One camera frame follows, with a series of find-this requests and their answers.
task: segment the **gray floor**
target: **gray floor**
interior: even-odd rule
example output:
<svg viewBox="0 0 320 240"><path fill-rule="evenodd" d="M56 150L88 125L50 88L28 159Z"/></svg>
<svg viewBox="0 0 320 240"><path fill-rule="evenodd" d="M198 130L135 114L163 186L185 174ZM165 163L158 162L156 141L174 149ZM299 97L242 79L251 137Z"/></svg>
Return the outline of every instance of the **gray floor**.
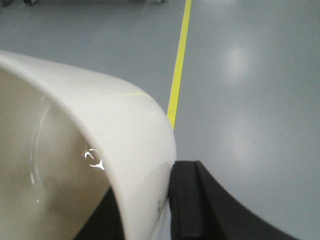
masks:
<svg viewBox="0 0 320 240"><path fill-rule="evenodd" d="M166 111L184 4L14 0L0 8L0 49L123 78ZM178 159L201 160L280 230L320 239L319 79L318 0L194 0Z"/></svg>
<svg viewBox="0 0 320 240"><path fill-rule="evenodd" d="M22 0L0 8L0 49L125 79L167 111L183 0Z"/></svg>
<svg viewBox="0 0 320 240"><path fill-rule="evenodd" d="M320 1L194 1L175 135L179 160L320 239Z"/></svg>

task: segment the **black plastic part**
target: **black plastic part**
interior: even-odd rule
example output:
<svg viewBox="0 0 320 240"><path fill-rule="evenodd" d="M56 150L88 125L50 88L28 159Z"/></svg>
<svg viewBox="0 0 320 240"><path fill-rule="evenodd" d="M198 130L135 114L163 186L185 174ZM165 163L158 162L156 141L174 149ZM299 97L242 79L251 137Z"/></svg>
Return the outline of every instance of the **black plastic part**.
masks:
<svg viewBox="0 0 320 240"><path fill-rule="evenodd" d="M124 240L114 192L110 188L89 220L73 240Z"/></svg>
<svg viewBox="0 0 320 240"><path fill-rule="evenodd" d="M195 164L210 225L208 240L296 240L240 204L200 161Z"/></svg>
<svg viewBox="0 0 320 240"><path fill-rule="evenodd" d="M195 162L176 161L169 184L171 239L206 239L206 219L199 186Z"/></svg>
<svg viewBox="0 0 320 240"><path fill-rule="evenodd" d="M200 161L176 161L169 184L172 240L296 240L233 198Z"/></svg>

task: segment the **yellow stripe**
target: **yellow stripe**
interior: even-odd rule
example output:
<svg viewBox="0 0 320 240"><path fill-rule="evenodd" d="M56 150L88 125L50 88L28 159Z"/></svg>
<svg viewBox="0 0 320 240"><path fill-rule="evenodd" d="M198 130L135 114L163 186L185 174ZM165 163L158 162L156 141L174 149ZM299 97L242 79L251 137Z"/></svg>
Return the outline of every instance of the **yellow stripe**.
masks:
<svg viewBox="0 0 320 240"><path fill-rule="evenodd" d="M169 105L168 105L167 117L173 129L175 129L175 125L176 125L176 116L177 116L177 110L178 110L182 70L184 66L184 58L185 58L185 51L186 51L186 44L187 44L191 4L192 4L192 0L185 1L180 40L179 40L178 52L177 52L176 61L175 61L173 80L172 80L172 86L171 86L171 94L170 94Z"/></svg>

